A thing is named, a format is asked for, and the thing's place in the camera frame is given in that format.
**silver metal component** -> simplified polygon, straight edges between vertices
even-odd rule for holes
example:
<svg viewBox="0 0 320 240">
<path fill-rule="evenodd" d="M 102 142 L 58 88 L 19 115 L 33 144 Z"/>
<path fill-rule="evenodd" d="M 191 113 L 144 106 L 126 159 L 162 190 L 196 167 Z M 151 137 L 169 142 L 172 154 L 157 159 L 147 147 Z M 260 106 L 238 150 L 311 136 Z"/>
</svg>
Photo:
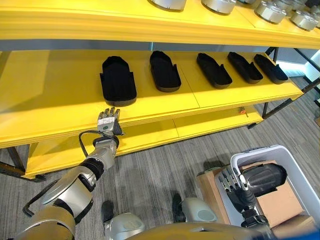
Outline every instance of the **silver metal component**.
<svg viewBox="0 0 320 240">
<path fill-rule="evenodd" d="M 75 235 L 74 217 L 64 208 L 47 206 L 37 212 L 26 229 L 15 240 L 72 240 Z"/>
<path fill-rule="evenodd" d="M 253 4 L 256 0 L 238 0 L 238 1 L 244 4 Z"/>
<path fill-rule="evenodd" d="M 186 222 L 214 222 L 217 216 L 201 199 L 188 197 L 181 203 Z"/>
<path fill-rule="evenodd" d="M 316 27 L 320 29 L 320 6 L 313 6 L 310 9 L 310 12 L 314 15 L 314 18 L 318 21 L 318 24 L 316 25 Z"/>
<path fill-rule="evenodd" d="M 320 14 L 320 5 L 319 6 L 314 5 L 313 7 L 311 7 L 310 12 L 313 14 Z"/>
<path fill-rule="evenodd" d="M 292 10 L 303 11 L 307 0 L 292 0 Z"/>
<path fill-rule="evenodd" d="M 282 10 L 285 10 L 287 14 L 291 12 L 292 8 L 294 7 L 292 0 L 274 0 L 274 3 Z"/>
<path fill-rule="evenodd" d="M 70 169 L 67 174 L 45 193 L 42 197 L 42 204 L 48 204 L 59 197 L 78 179 L 79 176 L 83 176 L 87 179 L 91 187 L 97 182 L 96 176 L 89 168 L 85 166 L 76 166 Z"/>
<path fill-rule="evenodd" d="M 99 141 L 95 144 L 94 151 L 86 159 L 95 159 L 103 163 L 103 169 L 111 168 L 115 163 L 117 144 L 112 139 Z"/>
<path fill-rule="evenodd" d="M 201 0 L 208 8 L 222 14 L 230 14 L 236 5 L 236 0 Z"/>
<path fill-rule="evenodd" d="M 107 240 L 125 240 L 146 229 L 139 217 L 128 212 L 120 214 L 109 223 L 104 224 L 104 234 Z"/>
<path fill-rule="evenodd" d="M 244 191 L 248 191 L 248 190 L 249 190 L 249 187 L 248 187 L 247 181 L 246 181 L 246 179 L 245 179 L 245 176 L 243 176 L 242 174 L 240 174 L 240 175 L 239 175 L 239 180 L 240 180 L 241 188 L 242 188 Z"/>
<path fill-rule="evenodd" d="M 86 186 L 77 178 L 57 199 L 64 201 L 71 208 L 74 218 L 77 218 L 78 215 L 91 204 L 92 195 Z"/>
<path fill-rule="evenodd" d="M 119 121 L 120 109 L 115 111 L 113 106 L 110 110 L 105 109 L 103 113 L 98 116 L 97 129 L 106 135 L 113 136 L 115 133 L 115 124 Z"/>
<path fill-rule="evenodd" d="M 306 11 L 296 11 L 292 17 L 290 18 L 291 22 L 297 25 L 299 28 L 311 31 L 313 30 L 318 24 L 319 21 L 316 19 L 316 16 L 312 13 Z"/>
<path fill-rule="evenodd" d="M 171 10 L 183 10 L 187 0 L 151 0 L 154 4 Z"/>
<path fill-rule="evenodd" d="M 266 2 L 263 0 L 254 12 L 264 20 L 274 24 L 279 24 L 287 15 L 286 11 L 282 10 L 274 2 Z"/>
</svg>

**shelf board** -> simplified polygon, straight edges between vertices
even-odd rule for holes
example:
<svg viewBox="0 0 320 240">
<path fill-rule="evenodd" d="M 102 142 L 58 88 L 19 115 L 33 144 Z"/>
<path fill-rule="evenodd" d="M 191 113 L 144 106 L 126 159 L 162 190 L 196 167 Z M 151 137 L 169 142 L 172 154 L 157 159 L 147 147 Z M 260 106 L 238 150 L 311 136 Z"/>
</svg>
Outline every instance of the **shelf board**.
<svg viewBox="0 0 320 240">
<path fill-rule="evenodd" d="M 286 16 L 279 24 L 273 24 L 265 21 L 254 12 L 254 9 L 257 8 L 260 2 L 261 0 L 256 0 L 253 4 L 237 2 L 235 9 L 241 13 L 243 17 L 245 17 L 256 29 L 266 31 L 265 34 L 273 35 L 273 39 L 268 39 L 268 46 L 278 46 L 277 44 L 279 41 L 285 41 L 287 42 L 286 47 L 304 48 L 303 44 L 299 45 L 293 43 L 292 40 L 290 40 L 292 38 L 295 39 L 295 42 L 308 41 L 310 44 L 315 44 L 319 41 L 320 30 L 318 28 L 315 28 L 312 31 L 305 31 L 290 21 L 291 16 Z"/>
<path fill-rule="evenodd" d="M 283 98 L 296 98 L 302 94 L 301 90 L 291 80 L 280 85 L 274 84 L 257 65 L 263 79 L 259 83 L 249 84 L 228 61 L 227 52 L 206 52 L 206 54 L 213 57 L 218 64 L 224 65 L 233 81 L 229 87 L 216 89 L 211 86 L 196 63 L 198 52 L 174 53 L 174 61 L 186 76 L 200 108 L 211 107 L 216 110 L 223 110 L 230 108 L 230 106 L 241 107 Z M 256 55 L 252 52 L 240 52 L 239 54 L 245 57 L 249 63 L 254 61 Z"/>
<path fill-rule="evenodd" d="M 157 90 L 150 72 L 150 51 L 39 50 L 0 55 L 0 148 L 71 137 L 97 127 L 97 115 L 108 106 L 99 73 L 108 56 L 121 56 L 134 73 L 137 100 L 121 107 L 123 127 L 296 98 L 301 90 L 291 81 L 258 84 L 243 81 L 231 65 L 226 89 L 213 88 L 196 64 L 195 52 L 166 52 L 178 65 L 181 87 Z M 249 60 L 255 53 L 244 54 Z M 218 62 L 227 53 L 210 53 Z"/>
<path fill-rule="evenodd" d="M 136 42 L 320 48 L 320 34 L 277 26 L 256 27 L 239 3 L 230 15 L 217 14 L 200 0 L 182 12 L 159 9 L 147 0 L 3 0 L 0 39 L 94 39 Z"/>
<path fill-rule="evenodd" d="M 189 117 L 173 119 L 179 138 L 199 136 L 247 125 L 248 122 L 258 123 L 261 116 L 253 106 L 245 107 L 246 114 L 239 114 L 238 108 L 208 112 Z"/>
<path fill-rule="evenodd" d="M 240 115 L 235 108 L 124 127 L 126 134 L 119 137 L 117 156 L 263 120 L 253 106 L 245 109 L 248 117 L 245 114 Z M 96 137 L 94 134 L 83 136 L 88 152 L 94 150 L 92 142 Z M 83 160 L 84 155 L 77 136 L 34 143 L 29 149 L 25 177 L 32 178 L 37 174 L 74 167 Z"/>
</svg>

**robot finger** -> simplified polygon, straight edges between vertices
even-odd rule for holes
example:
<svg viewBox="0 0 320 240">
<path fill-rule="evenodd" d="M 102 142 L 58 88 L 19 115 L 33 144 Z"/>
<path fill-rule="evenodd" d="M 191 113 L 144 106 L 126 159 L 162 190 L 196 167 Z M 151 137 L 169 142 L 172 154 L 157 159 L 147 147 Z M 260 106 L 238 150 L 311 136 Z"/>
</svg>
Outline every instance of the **robot finger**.
<svg viewBox="0 0 320 240">
<path fill-rule="evenodd" d="M 103 118 L 107 118 L 109 115 L 109 108 L 106 108 L 103 113 Z"/>
<path fill-rule="evenodd" d="M 114 114 L 115 114 L 115 107 L 113 106 L 113 107 L 110 109 L 109 117 L 113 117 Z"/>
<path fill-rule="evenodd" d="M 104 112 L 102 111 L 102 112 L 99 113 L 98 120 L 102 119 L 103 116 L 104 116 Z"/>
<path fill-rule="evenodd" d="M 119 120 L 120 117 L 120 109 L 117 109 L 114 114 L 115 119 Z"/>
</svg>

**gray carpet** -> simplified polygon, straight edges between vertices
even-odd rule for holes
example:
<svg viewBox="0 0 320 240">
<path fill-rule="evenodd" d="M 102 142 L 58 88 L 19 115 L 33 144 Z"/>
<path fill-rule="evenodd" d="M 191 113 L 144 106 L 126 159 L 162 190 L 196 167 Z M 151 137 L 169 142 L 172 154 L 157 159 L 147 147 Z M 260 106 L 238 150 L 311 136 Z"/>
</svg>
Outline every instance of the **gray carpet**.
<svg viewBox="0 0 320 240">
<path fill-rule="evenodd" d="M 301 88 L 306 85 L 302 78 L 295 81 Z M 318 98 L 319 94 L 312 90 L 251 130 L 241 127 L 118 157 L 115 166 L 97 183 L 93 207 L 78 224 L 76 239 L 103 239 L 100 211 L 105 200 L 114 202 L 116 214 L 135 213 L 148 228 L 171 223 L 175 191 L 183 197 L 201 198 L 195 182 L 199 172 L 217 161 L 228 164 L 233 154 L 254 147 L 287 147 L 320 196 L 320 130 L 314 122 L 319 107 L 313 102 Z M 25 146 L 19 151 L 27 154 Z M 0 161 L 9 161 L 6 150 L 0 151 Z M 41 183 L 0 174 L 0 240 L 14 237 L 23 229 L 28 220 L 21 211 L 23 205 L 64 173 L 65 170 L 47 174 L 47 180 Z M 32 206 L 34 211 L 39 208 L 39 202 Z"/>
</svg>

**silver casing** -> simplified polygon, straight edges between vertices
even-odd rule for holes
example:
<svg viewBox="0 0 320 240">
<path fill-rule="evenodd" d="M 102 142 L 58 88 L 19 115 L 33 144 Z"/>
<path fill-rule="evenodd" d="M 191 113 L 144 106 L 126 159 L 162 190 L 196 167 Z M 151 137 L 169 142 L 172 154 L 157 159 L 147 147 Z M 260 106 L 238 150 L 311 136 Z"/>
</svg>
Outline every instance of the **silver casing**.
<svg viewBox="0 0 320 240">
<path fill-rule="evenodd" d="M 253 4 L 256 0 L 238 0 L 238 1 L 244 4 Z"/>
<path fill-rule="evenodd" d="M 32 216 L 26 229 L 14 240 L 73 240 L 76 223 L 74 216 L 58 206 L 47 206 Z"/>
<path fill-rule="evenodd" d="M 273 24 L 279 24 L 287 15 L 287 12 L 285 10 L 282 10 L 274 2 L 266 1 L 261 1 L 254 12 L 264 20 Z"/>
<path fill-rule="evenodd" d="M 319 24 L 316 16 L 306 11 L 296 11 L 290 20 L 299 28 L 306 31 L 313 30 Z"/>
<path fill-rule="evenodd" d="M 92 201 L 91 192 L 79 180 L 79 176 L 83 176 L 91 187 L 97 182 L 95 174 L 90 169 L 76 166 L 46 192 L 42 197 L 42 204 L 50 205 L 61 199 L 71 208 L 76 218 Z"/>
<path fill-rule="evenodd" d="M 310 9 L 310 12 L 313 13 L 315 19 L 318 20 L 317 28 L 320 28 L 320 6 L 313 6 Z"/>
<path fill-rule="evenodd" d="M 289 13 L 294 7 L 292 4 L 292 0 L 275 0 L 273 2 L 282 10 L 285 10 L 287 13 Z"/>
<path fill-rule="evenodd" d="M 203 200 L 188 197 L 181 203 L 186 222 L 214 222 L 217 216 Z"/>
<path fill-rule="evenodd" d="M 127 212 L 120 214 L 104 224 L 104 235 L 107 240 L 124 240 L 146 229 L 145 224 L 136 215 Z"/>
<path fill-rule="evenodd" d="M 292 0 L 292 9 L 294 11 L 303 11 L 306 2 L 305 0 Z"/>
<path fill-rule="evenodd" d="M 230 14 L 236 5 L 236 0 L 201 0 L 208 8 L 221 13 Z"/>
<path fill-rule="evenodd" d="M 151 0 L 154 4 L 171 10 L 183 10 L 187 0 Z"/>
</svg>

